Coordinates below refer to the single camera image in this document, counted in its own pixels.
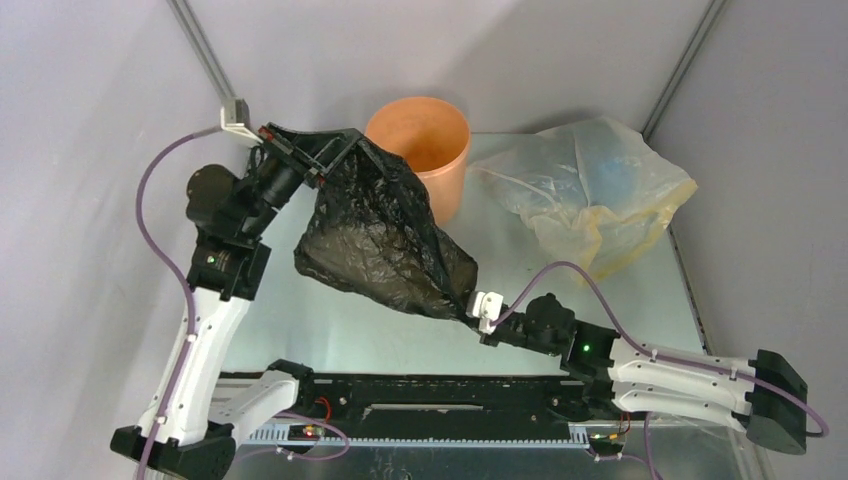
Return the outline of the orange plastic trash bin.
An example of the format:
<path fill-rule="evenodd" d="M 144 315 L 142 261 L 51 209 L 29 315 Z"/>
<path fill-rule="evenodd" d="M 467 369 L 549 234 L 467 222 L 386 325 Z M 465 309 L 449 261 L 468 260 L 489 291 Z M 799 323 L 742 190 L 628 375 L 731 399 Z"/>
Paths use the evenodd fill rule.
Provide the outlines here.
<path fill-rule="evenodd" d="M 471 130 L 454 105 L 433 97 L 401 98 L 380 108 L 365 135 L 402 157 L 425 185 L 439 226 L 459 211 L 471 148 Z"/>

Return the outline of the translucent yellowish plastic bag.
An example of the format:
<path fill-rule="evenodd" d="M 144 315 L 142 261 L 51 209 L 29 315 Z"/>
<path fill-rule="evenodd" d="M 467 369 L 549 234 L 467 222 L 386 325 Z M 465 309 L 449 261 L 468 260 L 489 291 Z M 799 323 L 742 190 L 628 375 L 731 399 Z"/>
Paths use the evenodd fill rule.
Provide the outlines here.
<path fill-rule="evenodd" d="M 609 117 L 532 134 L 470 170 L 551 259 L 595 280 L 652 248 L 698 188 L 640 132 Z"/>

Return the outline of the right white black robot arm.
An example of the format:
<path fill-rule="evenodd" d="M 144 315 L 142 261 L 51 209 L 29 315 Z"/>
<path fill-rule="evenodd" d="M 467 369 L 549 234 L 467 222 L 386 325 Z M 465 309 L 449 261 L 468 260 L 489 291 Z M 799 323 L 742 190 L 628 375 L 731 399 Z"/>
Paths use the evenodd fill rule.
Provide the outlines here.
<path fill-rule="evenodd" d="M 759 350 L 746 360 L 630 344 L 614 329 L 577 319 L 552 294 L 512 312 L 502 295 L 475 292 L 467 313 L 483 343 L 557 358 L 583 386 L 579 418 L 671 414 L 723 425 L 771 451 L 807 451 L 808 386 L 776 352 Z"/>

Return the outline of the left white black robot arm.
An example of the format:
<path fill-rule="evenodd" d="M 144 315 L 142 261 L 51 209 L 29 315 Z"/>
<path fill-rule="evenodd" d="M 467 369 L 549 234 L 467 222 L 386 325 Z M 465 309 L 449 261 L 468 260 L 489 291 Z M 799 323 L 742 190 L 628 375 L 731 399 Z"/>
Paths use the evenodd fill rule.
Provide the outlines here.
<path fill-rule="evenodd" d="M 197 239 L 191 265 L 175 276 L 185 312 L 165 372 L 137 423 L 118 428 L 110 447 L 134 460 L 136 477 L 221 479 L 237 449 L 271 419 L 328 425 L 331 406 L 311 385 L 310 368 L 279 360 L 222 409 L 212 405 L 224 356 L 255 300 L 271 251 L 262 235 L 302 186 L 319 187 L 360 140 L 354 129 L 304 133 L 266 124 L 222 130 L 250 148 L 247 172 L 209 164 L 186 187 Z"/>

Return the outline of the black trash bag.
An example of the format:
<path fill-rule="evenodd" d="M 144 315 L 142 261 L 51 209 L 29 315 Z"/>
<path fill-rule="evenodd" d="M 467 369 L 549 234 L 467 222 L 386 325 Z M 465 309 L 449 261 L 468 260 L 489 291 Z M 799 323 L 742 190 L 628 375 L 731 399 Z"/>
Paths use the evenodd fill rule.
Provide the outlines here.
<path fill-rule="evenodd" d="M 435 221 L 399 156 L 359 140 L 318 189 L 298 273 L 389 309 L 464 322 L 478 264 Z"/>

